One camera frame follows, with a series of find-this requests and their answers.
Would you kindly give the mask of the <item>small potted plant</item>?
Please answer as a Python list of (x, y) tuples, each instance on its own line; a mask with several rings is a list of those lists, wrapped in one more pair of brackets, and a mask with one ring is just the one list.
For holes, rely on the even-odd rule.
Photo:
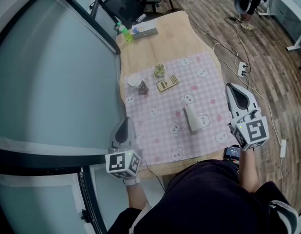
[(163, 64), (158, 64), (155, 66), (155, 70), (154, 70), (154, 76), (156, 78), (162, 78), (164, 77), (166, 73), (165, 67)]

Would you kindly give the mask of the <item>black mesh office chair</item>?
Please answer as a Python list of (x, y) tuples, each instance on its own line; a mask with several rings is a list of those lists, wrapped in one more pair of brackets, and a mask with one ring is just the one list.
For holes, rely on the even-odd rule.
[(130, 29), (138, 24), (135, 21), (142, 14), (146, 14), (142, 22), (163, 16), (163, 13), (156, 12), (159, 3), (160, 0), (103, 0), (102, 7)]

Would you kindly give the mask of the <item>black device with screen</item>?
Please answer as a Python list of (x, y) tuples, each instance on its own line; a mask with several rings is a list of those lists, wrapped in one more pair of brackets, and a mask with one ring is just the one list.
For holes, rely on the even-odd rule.
[(229, 159), (232, 161), (239, 161), (240, 160), (240, 146), (239, 145), (232, 145), (229, 147), (226, 147), (224, 149), (224, 159)]

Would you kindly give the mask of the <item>beige calculator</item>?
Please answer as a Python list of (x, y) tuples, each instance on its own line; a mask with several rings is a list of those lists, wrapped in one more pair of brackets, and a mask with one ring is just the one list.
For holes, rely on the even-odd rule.
[(159, 92), (162, 93), (162, 92), (172, 88), (179, 82), (180, 82), (179, 78), (176, 75), (172, 75), (166, 79), (163, 79), (163, 80), (157, 82), (156, 86), (157, 86)]

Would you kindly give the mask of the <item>person's black clothing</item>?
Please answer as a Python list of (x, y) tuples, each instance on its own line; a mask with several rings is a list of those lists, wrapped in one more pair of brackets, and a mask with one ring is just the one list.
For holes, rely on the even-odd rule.
[(177, 174), (152, 208), (127, 208), (107, 234), (294, 234), (299, 216), (273, 182), (248, 192), (234, 163), (207, 160)]

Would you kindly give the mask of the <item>glass jar with white lid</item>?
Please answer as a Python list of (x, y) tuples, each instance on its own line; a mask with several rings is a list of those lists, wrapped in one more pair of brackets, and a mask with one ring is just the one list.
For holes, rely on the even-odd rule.
[(127, 79), (127, 84), (136, 89), (141, 95), (146, 95), (149, 91), (144, 80), (137, 74), (130, 75)]

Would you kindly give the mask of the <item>person's left forearm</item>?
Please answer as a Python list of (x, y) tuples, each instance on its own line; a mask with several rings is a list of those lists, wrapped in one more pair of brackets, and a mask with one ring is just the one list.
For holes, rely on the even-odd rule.
[(143, 210), (149, 203), (141, 183), (126, 186), (126, 190), (130, 208)]

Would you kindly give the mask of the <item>pink checked bear tablecloth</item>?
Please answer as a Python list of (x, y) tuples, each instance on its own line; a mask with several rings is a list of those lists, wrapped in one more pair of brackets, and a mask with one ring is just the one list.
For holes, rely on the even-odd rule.
[[(164, 64), (165, 78), (180, 82), (159, 92), (154, 69), (138, 72), (149, 91), (146, 95), (123, 80), (127, 116), (134, 121), (137, 145), (148, 165), (203, 156), (236, 144), (228, 124), (231, 113), (224, 95), (224, 82), (208, 52)], [(202, 129), (191, 133), (184, 106), (193, 104)]]

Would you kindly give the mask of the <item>person's right forearm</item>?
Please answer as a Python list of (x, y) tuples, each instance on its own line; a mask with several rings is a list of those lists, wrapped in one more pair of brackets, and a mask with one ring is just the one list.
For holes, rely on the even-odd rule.
[(239, 184), (250, 193), (255, 193), (260, 187), (253, 150), (240, 153)]

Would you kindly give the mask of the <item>black window frame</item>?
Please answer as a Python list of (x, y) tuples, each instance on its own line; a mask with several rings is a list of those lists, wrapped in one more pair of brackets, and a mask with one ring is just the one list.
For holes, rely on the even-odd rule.
[(104, 164), (110, 130), (121, 116), (114, 20), (101, 0), (0, 0), (0, 174), (18, 186), (50, 179), (73, 190), (52, 208), (105, 234), (90, 168)]

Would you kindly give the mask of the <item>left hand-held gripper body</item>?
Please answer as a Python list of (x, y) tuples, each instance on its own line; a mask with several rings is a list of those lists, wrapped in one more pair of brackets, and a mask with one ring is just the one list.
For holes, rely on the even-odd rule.
[(116, 178), (133, 178), (141, 162), (138, 154), (139, 148), (136, 144), (126, 146), (112, 145), (108, 148), (109, 153), (105, 155), (106, 172)]

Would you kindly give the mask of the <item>white power strip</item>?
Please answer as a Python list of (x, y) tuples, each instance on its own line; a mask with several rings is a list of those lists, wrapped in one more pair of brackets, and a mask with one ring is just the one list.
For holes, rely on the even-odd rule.
[(238, 76), (239, 76), (240, 78), (244, 76), (246, 67), (247, 67), (247, 65), (246, 65), (245, 62), (242, 62), (242, 61), (239, 62), (239, 66), (238, 66)]

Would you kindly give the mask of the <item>white desk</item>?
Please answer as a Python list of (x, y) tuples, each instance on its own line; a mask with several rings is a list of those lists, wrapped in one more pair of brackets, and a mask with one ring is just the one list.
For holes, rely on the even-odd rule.
[(262, 8), (258, 15), (274, 17), (294, 41), (287, 51), (301, 51), (301, 0), (267, 0)]

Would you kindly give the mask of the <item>grey tissue box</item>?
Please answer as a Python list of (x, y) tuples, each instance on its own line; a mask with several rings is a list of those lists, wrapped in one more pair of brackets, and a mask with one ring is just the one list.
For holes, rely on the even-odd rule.
[(156, 19), (133, 25), (131, 29), (131, 35), (133, 39), (140, 39), (156, 34), (158, 34), (156, 28)]

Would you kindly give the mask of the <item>white wristband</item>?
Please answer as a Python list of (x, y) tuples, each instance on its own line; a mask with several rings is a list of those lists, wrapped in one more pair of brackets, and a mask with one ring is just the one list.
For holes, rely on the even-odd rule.
[(133, 185), (140, 183), (140, 178), (139, 178), (139, 176), (127, 177), (127, 178), (123, 178), (123, 182), (126, 186), (133, 186)]

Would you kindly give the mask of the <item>green drink bottle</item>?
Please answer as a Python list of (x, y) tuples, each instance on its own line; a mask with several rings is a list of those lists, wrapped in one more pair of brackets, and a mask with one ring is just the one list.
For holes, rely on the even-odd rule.
[(125, 37), (126, 42), (133, 41), (133, 36), (122, 22), (117, 23), (118, 30)]

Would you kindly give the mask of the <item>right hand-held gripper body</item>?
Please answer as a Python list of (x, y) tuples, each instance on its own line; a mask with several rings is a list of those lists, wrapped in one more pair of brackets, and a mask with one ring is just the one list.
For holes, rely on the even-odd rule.
[(269, 140), (267, 119), (259, 107), (234, 117), (228, 127), (243, 151), (259, 147)]

